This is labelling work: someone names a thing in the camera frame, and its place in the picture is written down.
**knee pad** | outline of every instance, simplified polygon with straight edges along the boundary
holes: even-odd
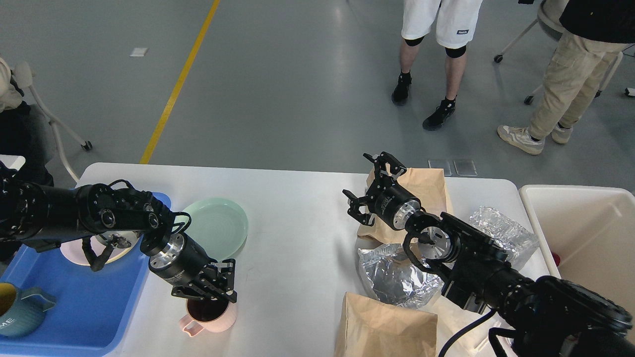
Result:
[[[467,51],[467,45],[459,48],[445,48],[445,53],[450,58],[458,58],[462,55],[465,55],[465,51]]]
[[[416,45],[420,44],[420,43],[421,43],[421,41],[423,41],[423,40],[424,40],[424,37],[425,37],[425,36],[421,36],[421,37],[420,37],[420,38],[418,38],[418,39],[403,39],[403,40],[404,40],[404,41],[406,41],[406,44],[407,44],[408,46],[410,46],[410,47],[414,47],[414,46],[416,46]]]

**dark liquid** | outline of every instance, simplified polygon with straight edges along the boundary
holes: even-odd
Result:
[[[225,299],[218,299],[216,301],[188,300],[187,312],[195,320],[198,320],[200,322],[208,322],[219,318],[220,315],[222,315],[225,310],[227,310],[228,305],[229,301]]]

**green plate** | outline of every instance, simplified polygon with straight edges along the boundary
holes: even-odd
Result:
[[[185,231],[210,258],[219,262],[236,253],[247,238],[247,215],[235,202],[225,198],[207,198],[183,210],[192,216]]]

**blue tray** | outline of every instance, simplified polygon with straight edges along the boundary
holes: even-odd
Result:
[[[166,206],[170,199],[154,194]],[[148,256],[139,243],[94,273],[69,262],[59,249],[44,253],[23,246],[1,276],[20,288],[39,286],[57,298],[31,334],[0,335],[0,354],[103,356],[120,342],[148,275]]]

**gray sneaker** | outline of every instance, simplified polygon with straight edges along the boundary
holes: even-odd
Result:
[[[556,127],[553,129],[553,131],[551,131],[551,138],[559,144],[566,144],[567,142],[569,142],[572,131],[573,128],[560,128],[558,124],[556,124]]]
[[[496,130],[498,136],[509,145],[513,145],[531,155],[538,155],[545,147],[545,139],[533,141],[527,128],[501,125]]]

